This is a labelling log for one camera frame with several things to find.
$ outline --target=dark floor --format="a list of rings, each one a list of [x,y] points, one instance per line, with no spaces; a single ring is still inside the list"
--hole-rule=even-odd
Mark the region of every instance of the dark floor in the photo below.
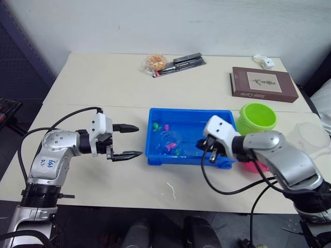
[[[18,119],[28,120],[21,126],[28,128],[33,118],[24,117],[28,112],[37,114],[35,109],[18,113]],[[14,156],[20,137],[8,128],[0,131],[0,178]],[[7,231],[14,208],[18,203],[0,201],[0,234]],[[57,221],[63,226],[65,235],[61,237],[61,247],[94,248],[101,247],[105,237],[124,234],[129,226],[139,219],[161,220],[165,216],[178,227],[182,227],[187,215],[200,216],[214,228],[224,248],[238,247],[238,239],[249,237],[249,216],[234,213],[178,211],[128,208],[91,208],[80,206],[58,206]],[[254,243],[266,244],[272,248],[305,248],[308,245],[302,236],[290,234],[282,227],[301,231],[296,214],[257,214],[254,216]]]

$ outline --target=white table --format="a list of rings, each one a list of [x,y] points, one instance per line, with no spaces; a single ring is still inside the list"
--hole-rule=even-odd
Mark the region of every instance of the white table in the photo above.
[[[44,104],[36,117],[32,128],[48,127],[62,116],[86,106]],[[114,134],[114,149],[145,150],[146,129],[149,108],[144,107],[104,107],[104,113],[114,123],[129,123],[140,128],[139,132]],[[62,124],[60,128],[67,130],[88,129],[95,112],[78,114]],[[317,115],[313,113],[277,112],[276,130],[284,135],[289,134],[296,123],[312,122],[321,125]],[[29,136],[23,146],[23,158],[26,170],[29,170],[34,153],[43,133]],[[321,150],[312,157],[325,152]],[[322,175],[331,181],[330,155],[322,155],[315,160]],[[260,179],[258,174],[249,173],[239,165],[233,164],[230,170],[207,168],[213,184],[224,191],[241,188]],[[214,192],[205,182],[201,169],[196,165],[162,165],[149,166],[145,155],[124,162],[107,161],[105,155],[93,158],[90,154],[74,157],[62,189],[65,194],[74,194],[75,199],[60,199],[59,204],[187,209],[204,211],[249,212],[257,195],[265,188],[265,184],[238,195],[224,196]],[[0,182],[0,199],[21,199],[24,189],[17,156],[12,160],[2,181]],[[267,191],[256,208],[257,213],[295,213],[291,201],[280,193]]]
[[[43,103],[240,110],[254,101],[275,111],[311,112],[297,88],[299,98],[294,103],[232,97],[232,67],[261,69],[250,57],[203,56],[206,65],[159,78],[140,71],[146,57],[72,53]],[[273,70],[286,71],[280,59],[273,60]]]

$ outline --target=white wall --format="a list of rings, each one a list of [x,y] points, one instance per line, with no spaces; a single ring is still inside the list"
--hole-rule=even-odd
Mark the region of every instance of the white wall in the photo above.
[[[4,0],[57,75],[70,52],[280,57],[296,83],[330,51],[330,0]]]

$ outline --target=book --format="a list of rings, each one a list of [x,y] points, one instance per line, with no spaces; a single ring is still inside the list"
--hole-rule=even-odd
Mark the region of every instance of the book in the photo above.
[[[280,102],[294,102],[298,94],[287,72],[233,67],[232,95]]]

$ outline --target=green plastic bowl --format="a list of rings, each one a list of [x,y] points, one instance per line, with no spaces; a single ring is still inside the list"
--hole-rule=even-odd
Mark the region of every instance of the green plastic bowl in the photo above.
[[[276,113],[262,103],[248,103],[240,110],[236,127],[241,135],[271,130],[277,123]]]

